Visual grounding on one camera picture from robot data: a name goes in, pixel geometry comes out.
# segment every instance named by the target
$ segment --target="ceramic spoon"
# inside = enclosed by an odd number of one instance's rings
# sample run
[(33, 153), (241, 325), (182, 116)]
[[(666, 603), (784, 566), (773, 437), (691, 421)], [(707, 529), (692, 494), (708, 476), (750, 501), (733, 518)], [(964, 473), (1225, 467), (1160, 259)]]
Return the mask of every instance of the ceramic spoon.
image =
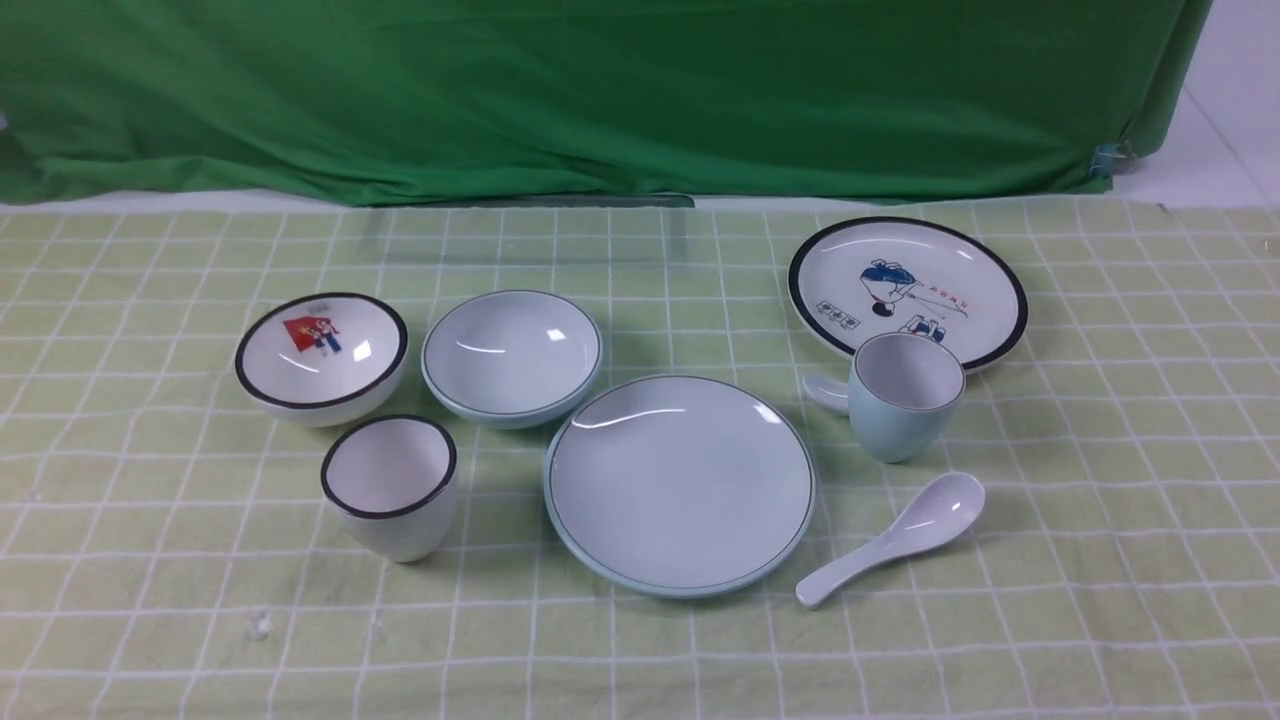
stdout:
[(849, 386), (827, 375), (805, 375), (800, 383), (804, 393), (832, 413), (849, 415)]
[(969, 473), (933, 479), (881, 537), (814, 570), (796, 585), (796, 600), (813, 609), (841, 585), (872, 568), (943, 546), (969, 529), (987, 492)]

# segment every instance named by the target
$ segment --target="tablecloth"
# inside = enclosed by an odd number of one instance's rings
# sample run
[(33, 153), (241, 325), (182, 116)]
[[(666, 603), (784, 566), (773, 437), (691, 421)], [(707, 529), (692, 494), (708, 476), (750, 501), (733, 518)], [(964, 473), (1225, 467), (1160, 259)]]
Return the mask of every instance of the tablecloth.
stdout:
[[(837, 355), (786, 300), (851, 213), (401, 209), (0, 217), (5, 717), (1276, 717), (1280, 214), (1048, 197), (893, 209), (974, 234), (1030, 323), (922, 457), (868, 460), (801, 397)], [(416, 372), (380, 413), (457, 441), (444, 548), (383, 562), (321, 501), (342, 428), (275, 423), (241, 332), (316, 290), (434, 319), (541, 288), (600, 323), (596, 389), (740, 384), (805, 439), (815, 521), (721, 598), (640, 597), (554, 537), (553, 427), (477, 429)], [(956, 543), (815, 611), (795, 582), (946, 469), (988, 488)]]

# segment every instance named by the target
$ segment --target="plate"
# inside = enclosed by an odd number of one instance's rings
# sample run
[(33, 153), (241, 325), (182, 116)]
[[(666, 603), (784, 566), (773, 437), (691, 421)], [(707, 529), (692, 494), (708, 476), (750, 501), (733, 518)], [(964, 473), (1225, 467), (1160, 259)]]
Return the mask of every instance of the plate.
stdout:
[(731, 384), (632, 380), (570, 415), (543, 471), (552, 525), (595, 573), (640, 593), (707, 597), (795, 550), (815, 480), (795, 429)]
[(906, 332), (942, 343), (973, 372), (1007, 355), (1027, 329), (1027, 293), (1009, 265), (924, 220), (824, 228), (796, 251), (788, 286), (800, 319), (850, 359), (872, 337)]

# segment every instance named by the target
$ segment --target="cartoon illustration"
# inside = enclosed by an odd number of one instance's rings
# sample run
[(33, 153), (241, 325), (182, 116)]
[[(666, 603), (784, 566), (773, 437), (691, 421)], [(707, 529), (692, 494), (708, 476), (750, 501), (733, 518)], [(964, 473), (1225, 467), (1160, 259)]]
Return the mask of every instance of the cartoon illustration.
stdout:
[(849, 313), (845, 313), (844, 310), (836, 307), (835, 305), (832, 305), (826, 300), (818, 304), (818, 311), (831, 318), (832, 322), (835, 322), (846, 331), (851, 331), (861, 324), (861, 320), (850, 315)]
[(338, 328), (329, 318), (305, 315), (284, 320), (284, 329), (293, 338), (293, 346), (298, 348), (298, 352), (306, 352), (312, 347), (319, 350), (323, 357), (329, 355), (326, 347), (334, 354), (342, 352), (342, 345), (338, 343), (337, 338)]
[(948, 313), (968, 318), (969, 304), (937, 286), (925, 287), (906, 268), (899, 263), (872, 260), (859, 279), (867, 293), (872, 296), (872, 313), (881, 318), (892, 318), (897, 304), (911, 300), (919, 304), (923, 313), (914, 315), (900, 332), (919, 334), (942, 342), (946, 328), (940, 325)]
[(924, 315), (915, 315), (897, 332), (924, 336), (933, 342), (942, 342), (942, 338), (947, 337), (946, 328), (938, 327), (937, 320), (925, 320)]

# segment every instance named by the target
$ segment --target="ceramic tableware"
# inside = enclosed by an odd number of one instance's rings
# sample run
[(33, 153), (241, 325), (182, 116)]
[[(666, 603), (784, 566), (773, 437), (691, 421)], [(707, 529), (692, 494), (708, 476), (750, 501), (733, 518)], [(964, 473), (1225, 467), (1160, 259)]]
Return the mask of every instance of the ceramic tableware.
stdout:
[(931, 338), (965, 372), (1004, 357), (1027, 328), (1027, 293), (995, 252), (951, 228), (909, 218), (846, 220), (791, 260), (791, 302), (805, 325), (852, 357), (886, 332)]
[(236, 377), (275, 418), (340, 425), (390, 397), (407, 351), (404, 320), (389, 305), (325, 292), (280, 305), (253, 323), (236, 350)]
[(458, 505), (458, 451), (440, 425), (413, 415), (362, 423), (320, 466), (325, 498), (361, 544), (412, 562), (444, 541)]
[(511, 290), (451, 310), (422, 343), (422, 377), (451, 411), (529, 428), (577, 406), (600, 372), (600, 329), (563, 297)]
[(803, 384), (814, 402), (849, 415), (864, 452), (881, 462), (901, 462), (951, 421), (965, 374), (955, 355), (932, 340), (886, 333), (863, 343), (847, 386), (822, 375), (806, 375)]
[(954, 541), (973, 525), (986, 502), (987, 492), (969, 473), (938, 475), (883, 534), (800, 580), (796, 600), (805, 607), (817, 607), (841, 585), (877, 565)]
[(657, 375), (573, 413), (547, 452), (552, 525), (595, 573), (690, 598), (763, 578), (813, 516), (814, 473), (795, 429), (733, 386)]

